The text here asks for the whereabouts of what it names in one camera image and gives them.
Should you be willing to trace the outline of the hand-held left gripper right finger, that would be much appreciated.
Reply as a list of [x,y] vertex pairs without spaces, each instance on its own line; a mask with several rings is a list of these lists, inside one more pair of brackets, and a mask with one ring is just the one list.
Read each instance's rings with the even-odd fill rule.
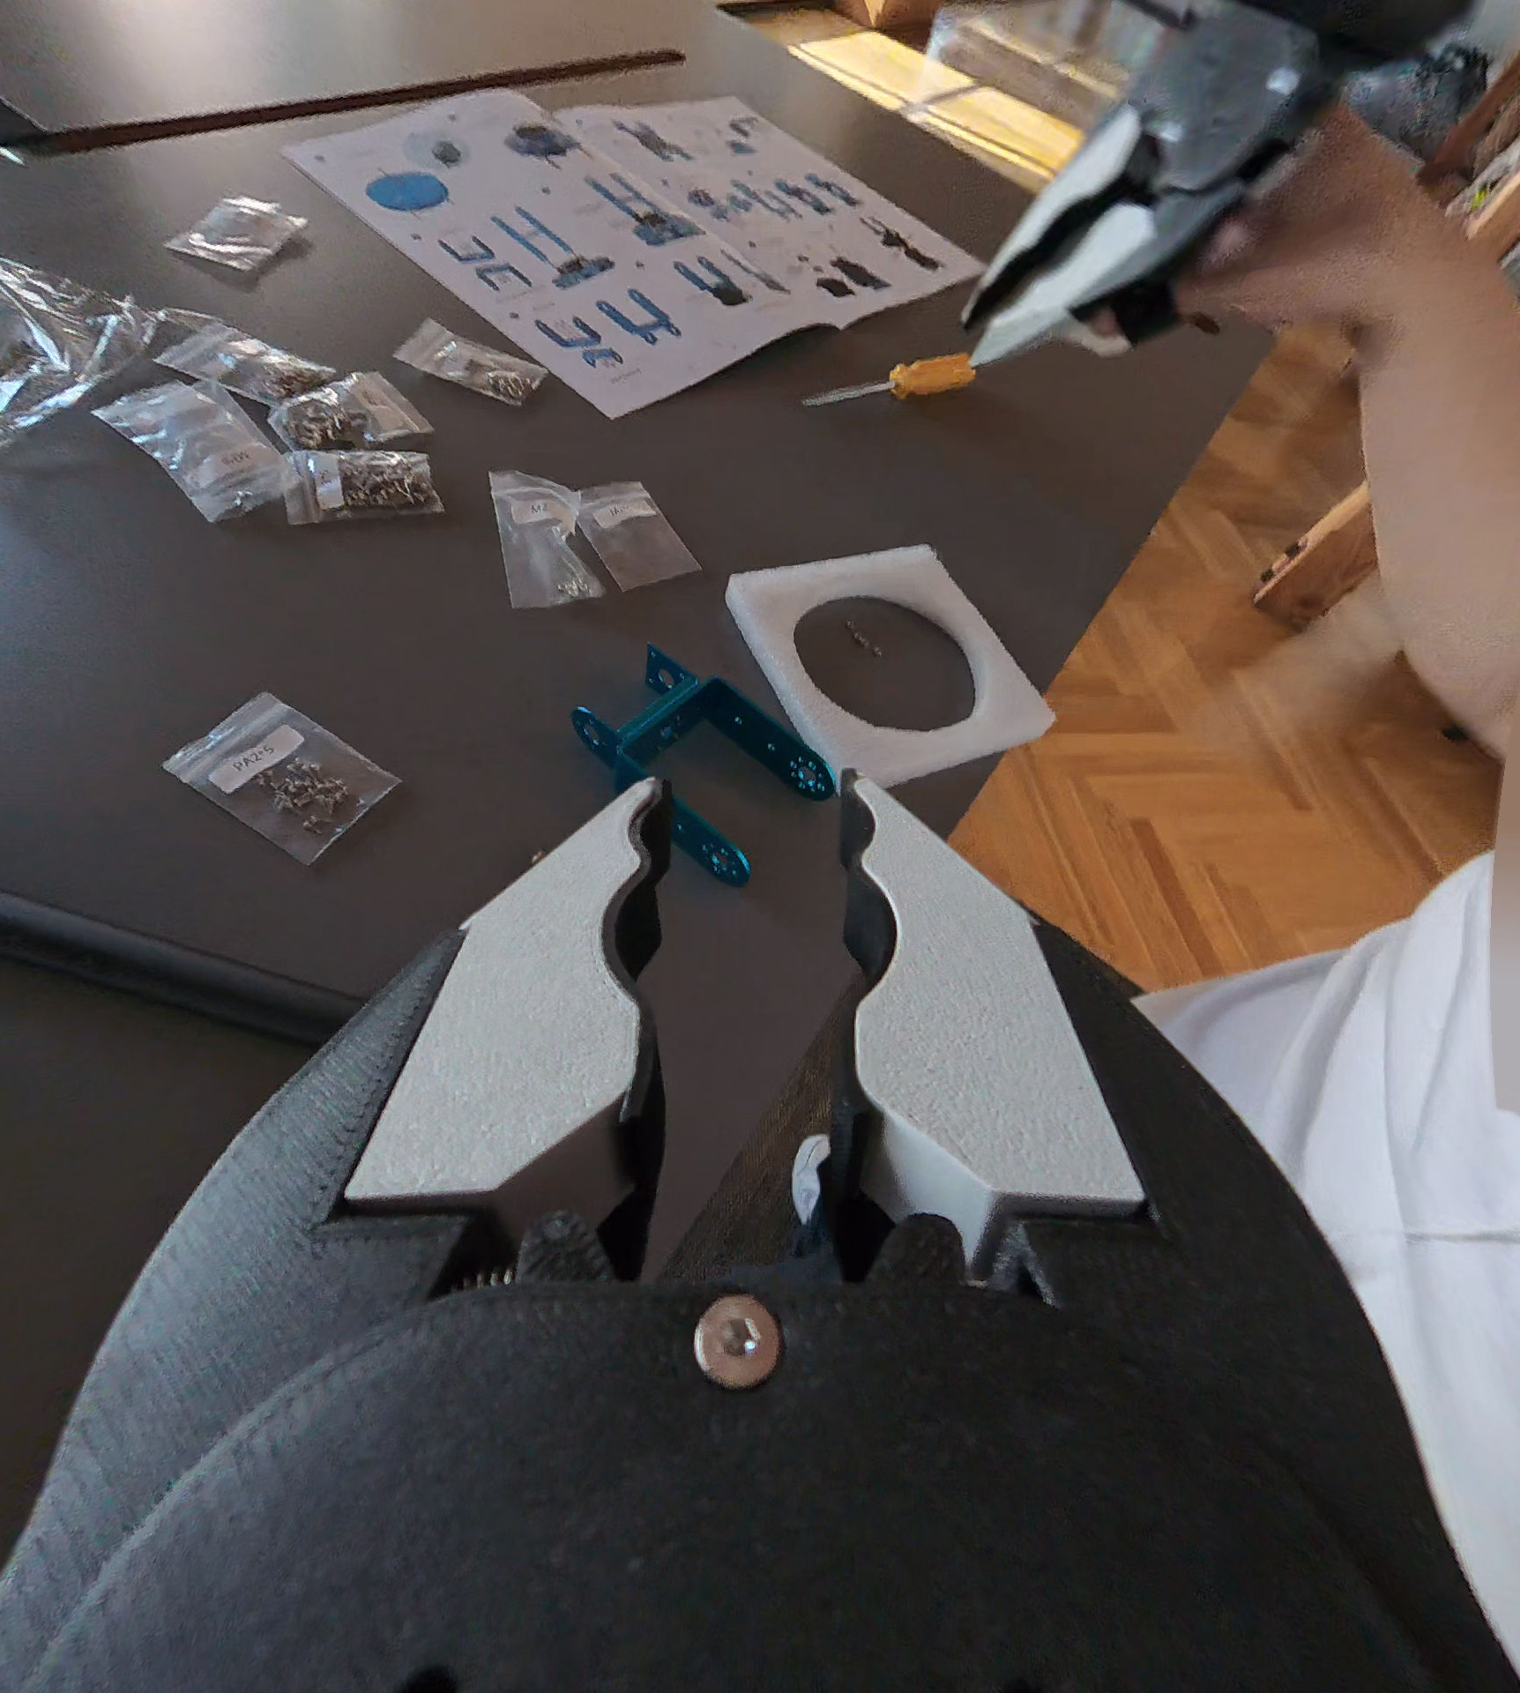
[[1141,1221],[1149,1197],[1028,908],[855,770],[839,862],[858,987],[800,1246],[871,1276],[930,1215],[960,1276],[991,1276],[1021,1226]]

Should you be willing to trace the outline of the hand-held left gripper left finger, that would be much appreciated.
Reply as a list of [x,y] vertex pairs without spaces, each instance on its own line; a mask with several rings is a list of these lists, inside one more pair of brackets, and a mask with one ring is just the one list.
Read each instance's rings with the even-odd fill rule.
[[346,1198],[612,1215],[643,1194],[671,790],[646,776],[459,927]]

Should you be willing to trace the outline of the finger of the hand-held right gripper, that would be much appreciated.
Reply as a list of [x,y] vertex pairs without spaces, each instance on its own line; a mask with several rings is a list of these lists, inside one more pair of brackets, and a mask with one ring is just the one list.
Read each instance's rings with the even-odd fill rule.
[[1101,115],[1009,230],[965,303],[965,321],[987,321],[1005,307],[1038,265],[1052,265],[1117,203],[1149,203],[1149,154],[1141,105],[1122,103]]
[[969,298],[972,368],[1073,346],[1117,359],[1185,327],[1167,275],[1149,272],[1153,221],[1088,221],[1065,255],[1003,252]]

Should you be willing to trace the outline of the yellow handled screwdriver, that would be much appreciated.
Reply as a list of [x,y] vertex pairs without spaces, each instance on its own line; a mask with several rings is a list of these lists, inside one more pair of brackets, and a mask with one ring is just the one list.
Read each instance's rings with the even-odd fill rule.
[[959,393],[976,379],[969,354],[933,354],[896,364],[884,376],[871,384],[855,384],[830,393],[814,393],[800,399],[805,407],[830,407],[858,399],[889,395],[889,399],[933,399],[943,393]]

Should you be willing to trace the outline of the blue metal bracket assembly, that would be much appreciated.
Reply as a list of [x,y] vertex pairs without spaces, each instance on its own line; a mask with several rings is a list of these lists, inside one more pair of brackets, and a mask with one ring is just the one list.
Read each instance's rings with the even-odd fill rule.
[[[570,710],[570,727],[576,741],[605,766],[618,798],[631,794],[634,787],[643,787],[643,811],[653,800],[666,800],[666,790],[657,790],[646,782],[649,766],[661,749],[680,744],[693,727],[714,727],[800,798],[833,798],[836,776],[830,762],[805,738],[798,738],[790,727],[761,710],[725,679],[698,679],[666,651],[649,643],[643,680],[657,695],[657,703],[620,724],[602,721],[586,706]],[[653,855],[657,873],[661,873],[666,849],[643,845],[643,836],[636,833],[643,825],[643,811],[620,819],[618,825],[636,849],[636,862],[646,862],[646,857]],[[666,811],[671,849],[680,849],[702,873],[708,873],[721,886],[746,886],[751,859],[725,833],[720,833],[714,821],[707,821],[707,815],[701,815],[680,800],[671,800]]]

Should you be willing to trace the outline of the person's right forearm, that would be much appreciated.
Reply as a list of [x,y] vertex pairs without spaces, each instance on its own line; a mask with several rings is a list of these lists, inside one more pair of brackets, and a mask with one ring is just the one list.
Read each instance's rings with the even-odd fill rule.
[[1303,317],[1357,354],[1362,471],[1389,618],[1415,679],[1508,755],[1520,686],[1520,296],[1489,242],[1349,110],[1305,158]]

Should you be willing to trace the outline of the black rounded desk strip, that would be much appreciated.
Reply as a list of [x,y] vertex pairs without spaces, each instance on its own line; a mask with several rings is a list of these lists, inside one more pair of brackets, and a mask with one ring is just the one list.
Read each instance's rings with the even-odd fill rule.
[[9,893],[0,893],[0,959],[311,1048],[365,1005]]

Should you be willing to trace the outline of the dark desk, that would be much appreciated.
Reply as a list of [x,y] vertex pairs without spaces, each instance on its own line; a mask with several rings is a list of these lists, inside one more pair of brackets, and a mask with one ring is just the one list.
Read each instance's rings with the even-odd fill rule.
[[[739,95],[987,258],[1028,194],[806,71],[751,27],[698,19],[680,62],[565,77],[545,105]],[[147,303],[202,307],[296,350],[380,364],[453,300],[311,185],[283,145],[317,124],[0,162],[0,255]],[[225,189],[311,212],[311,252],[255,296],[192,272],[162,227]],[[561,384],[508,411],[433,390],[438,517],[206,524],[158,464],[65,411],[0,458],[0,893],[250,968],[370,994],[431,934],[595,812],[612,780],[570,710],[643,703],[643,643],[775,710],[725,609],[736,570],[930,543],[1037,686],[1124,577],[1245,390],[1264,340],[1167,332],[1124,359],[1046,347],[940,406],[806,411],[814,390],[949,350],[965,290],[814,327],[690,393],[605,419]],[[641,481],[701,573],[605,600],[508,605],[487,473]],[[269,692],[402,780],[314,867],[202,800],[162,755]],[[671,787],[746,850],[732,893],[671,855],[643,973],[666,1076],[649,1271],[816,1036],[851,976],[839,811],[698,730]]]

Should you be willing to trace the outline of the person's right hand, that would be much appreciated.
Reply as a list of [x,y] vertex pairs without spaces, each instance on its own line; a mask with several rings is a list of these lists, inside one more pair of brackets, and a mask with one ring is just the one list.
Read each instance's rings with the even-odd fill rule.
[[1353,218],[1326,210],[1262,203],[1218,221],[1175,293],[1189,321],[1244,317],[1255,327],[1353,327]]

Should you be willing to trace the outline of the clear labelled bag small screws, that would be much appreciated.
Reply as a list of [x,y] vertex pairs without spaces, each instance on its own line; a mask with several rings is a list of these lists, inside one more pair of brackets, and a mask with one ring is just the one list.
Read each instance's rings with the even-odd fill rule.
[[394,771],[380,770],[269,692],[167,755],[162,771],[299,862],[322,857],[397,787]]

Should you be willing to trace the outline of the wooden furniture leg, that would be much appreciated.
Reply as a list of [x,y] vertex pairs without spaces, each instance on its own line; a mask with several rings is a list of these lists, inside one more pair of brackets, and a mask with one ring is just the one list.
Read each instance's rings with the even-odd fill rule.
[[1361,483],[1259,573],[1252,605],[1286,627],[1309,627],[1375,567],[1370,483]]

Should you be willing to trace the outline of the printed instruction sheet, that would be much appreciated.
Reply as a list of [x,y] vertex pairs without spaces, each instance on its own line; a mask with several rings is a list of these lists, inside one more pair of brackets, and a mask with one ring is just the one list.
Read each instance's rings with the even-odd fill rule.
[[283,158],[612,419],[982,272],[739,96],[481,90]]

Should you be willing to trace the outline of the clear labelled bag with nuts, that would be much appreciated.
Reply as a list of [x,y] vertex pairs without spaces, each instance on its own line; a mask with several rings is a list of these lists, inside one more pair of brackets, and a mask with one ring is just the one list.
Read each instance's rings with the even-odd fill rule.
[[514,609],[602,600],[602,581],[574,548],[574,488],[526,471],[491,471],[491,499]]

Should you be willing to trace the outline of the nearly empty clear labelled bag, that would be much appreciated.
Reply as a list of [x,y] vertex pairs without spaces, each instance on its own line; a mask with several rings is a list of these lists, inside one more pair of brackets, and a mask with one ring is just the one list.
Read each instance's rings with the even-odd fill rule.
[[636,589],[701,570],[643,483],[599,483],[576,492],[576,532],[618,589]]

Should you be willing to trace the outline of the small clear screw bag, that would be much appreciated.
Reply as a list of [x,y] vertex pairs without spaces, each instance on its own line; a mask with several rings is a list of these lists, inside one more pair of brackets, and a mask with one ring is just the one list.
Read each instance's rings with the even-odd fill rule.
[[350,370],[331,384],[283,399],[267,428],[284,449],[390,449],[428,438],[433,424],[378,370]]
[[193,263],[214,263],[241,275],[256,275],[277,263],[308,230],[302,212],[278,202],[219,197],[193,227],[168,236],[162,252]]
[[293,527],[355,517],[442,514],[433,466],[408,449],[299,449],[284,456],[283,511]]
[[523,406],[550,376],[550,370],[539,364],[473,342],[433,317],[419,321],[404,335],[404,342],[393,350],[393,362],[514,407]]
[[91,415],[147,453],[204,522],[256,511],[293,483],[284,456],[214,379],[158,384]]
[[192,379],[214,379],[225,393],[259,406],[278,406],[338,376],[336,368],[277,347],[222,321],[173,321],[168,332],[173,342],[152,354],[152,364]]

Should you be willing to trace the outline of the large crumpled clear bag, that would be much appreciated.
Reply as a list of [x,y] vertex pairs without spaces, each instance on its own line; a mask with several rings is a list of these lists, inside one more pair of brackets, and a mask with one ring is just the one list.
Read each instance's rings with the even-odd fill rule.
[[139,362],[158,310],[0,258],[0,449]]

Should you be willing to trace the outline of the white foam square frame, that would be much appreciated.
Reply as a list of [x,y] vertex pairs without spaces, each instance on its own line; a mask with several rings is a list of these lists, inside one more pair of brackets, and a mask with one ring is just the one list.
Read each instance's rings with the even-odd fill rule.
[[[940,727],[872,724],[809,680],[794,627],[816,605],[858,596],[911,609],[960,647],[976,686],[965,719]],[[855,770],[896,787],[1021,747],[1056,721],[1046,698],[927,543],[741,570],[728,577],[725,605],[790,727],[836,771]]]

